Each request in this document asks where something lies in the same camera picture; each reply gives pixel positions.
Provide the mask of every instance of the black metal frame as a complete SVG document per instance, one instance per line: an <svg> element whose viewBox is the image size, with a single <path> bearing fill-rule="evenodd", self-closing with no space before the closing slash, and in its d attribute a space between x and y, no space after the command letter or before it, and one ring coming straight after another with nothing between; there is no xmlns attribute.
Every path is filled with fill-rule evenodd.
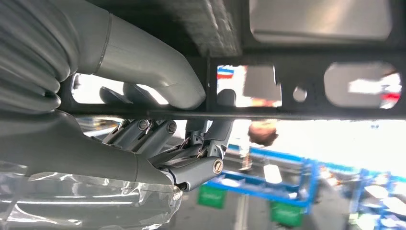
<svg viewBox="0 0 406 230"><path fill-rule="evenodd" d="M71 95L72 77L62 83L59 96L61 110L73 115L113 115L124 118L154 119L406 119L406 99L402 97L392 109L340 108L326 97L324 73L334 62L384 61L392 64L406 82L405 3L391 0L393 29L381 43L350 45L287 46L261 44L249 30L248 1L236 1L241 12L241 42L244 55L239 57L189 57L188 60L206 90L207 99L197 109L184 111L171 106L160 108L141 104L79 104ZM235 108L216 103L218 65L273 65L276 81L282 85L282 107ZM293 99L299 86L307 90L303 103Z"/></svg>

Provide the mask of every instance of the screw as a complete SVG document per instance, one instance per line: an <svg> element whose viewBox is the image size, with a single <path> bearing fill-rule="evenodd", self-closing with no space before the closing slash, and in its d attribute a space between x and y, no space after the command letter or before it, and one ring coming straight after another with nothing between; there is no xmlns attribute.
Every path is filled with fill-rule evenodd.
<svg viewBox="0 0 406 230"><path fill-rule="evenodd" d="M174 133L176 131L176 123L175 122L171 122L168 125L168 132L169 133Z"/></svg>
<svg viewBox="0 0 406 230"><path fill-rule="evenodd" d="M148 128L148 121L147 120L141 120L138 123L138 128L139 128L139 130L145 130L146 128Z"/></svg>
<svg viewBox="0 0 406 230"><path fill-rule="evenodd" d="M179 198L182 197L183 192L176 186L174 186L174 194L173 194L173 200L179 200Z"/></svg>
<svg viewBox="0 0 406 230"><path fill-rule="evenodd" d="M223 170L223 161L220 159L215 160L213 164L213 172L215 174L220 174L222 170Z"/></svg>

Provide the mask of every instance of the round hole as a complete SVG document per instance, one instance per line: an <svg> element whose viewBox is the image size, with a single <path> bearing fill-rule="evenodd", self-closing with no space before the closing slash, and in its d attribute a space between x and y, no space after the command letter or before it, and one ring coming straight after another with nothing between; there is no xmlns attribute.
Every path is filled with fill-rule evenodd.
<svg viewBox="0 0 406 230"><path fill-rule="evenodd" d="M296 87L295 90L293 91L293 98L297 102L304 102L307 97L307 91L300 88Z"/></svg>

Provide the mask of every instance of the blue metal rack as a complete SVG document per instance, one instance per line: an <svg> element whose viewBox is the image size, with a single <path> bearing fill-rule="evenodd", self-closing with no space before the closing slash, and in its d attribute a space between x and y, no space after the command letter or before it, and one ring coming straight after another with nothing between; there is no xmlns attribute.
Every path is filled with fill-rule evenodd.
<svg viewBox="0 0 406 230"><path fill-rule="evenodd" d="M386 172L386 173L388 175L388 181L384 185L384 187L388 191L388 197L391 197L392 194L393 194L394 182L404 182L404 178L398 177L398 176L393 176L393 175L390 174L390 172ZM352 210L354 212L358 212L361 209L364 209L364 210L367 209L370 212L379 215L379 218L376 221L376 228L375 229L384 230L384 229L387 229L387 227L382 224L382 220L386 219L387 215L395 215L397 217L399 217L399 215L391 212L391 210L389 210L388 207L383 203L382 199L380 199L380 204L377 207L372 207L370 205L363 205L360 202L360 199L361 199L362 193L364 191L364 188L366 186L372 184L375 177L378 176L379 174L381 174L381 172L368 171L366 169L362 169L362 171L360 173L360 180L361 180L360 186L358 187L358 189L356 191L354 191L356 193L356 196L354 196L354 198L353 198ZM395 227L395 228L389 228L389 229L391 229L391 230L404 230L405 228Z"/></svg>
<svg viewBox="0 0 406 230"><path fill-rule="evenodd" d="M229 145L228 148L229 150L239 151L239 146ZM250 148L250 153L267 158L274 158L276 160L300 163L302 165L302 169L299 183L272 184L260 177L249 176L237 172L223 171L220 176L208 181L207 185L237 193L247 194L250 196L257 196L292 206L303 207L307 213L311 212L319 174L319 166L317 161L257 148ZM308 171L308 169L310 169L310 182L309 189L305 195L301 193L301 188L305 182L304 174ZM296 193L297 198L289 198L289 193Z"/></svg>

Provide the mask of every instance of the green label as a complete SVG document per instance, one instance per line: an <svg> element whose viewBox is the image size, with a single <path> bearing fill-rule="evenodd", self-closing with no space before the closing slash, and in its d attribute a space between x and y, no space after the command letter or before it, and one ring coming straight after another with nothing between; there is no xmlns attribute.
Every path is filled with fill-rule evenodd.
<svg viewBox="0 0 406 230"><path fill-rule="evenodd" d="M199 189L199 199L197 203L199 205L222 209L226 201L226 194L226 190L202 185Z"/></svg>
<svg viewBox="0 0 406 230"><path fill-rule="evenodd" d="M271 221L287 226L297 227L302 224L303 208L273 202L271 205Z"/></svg>

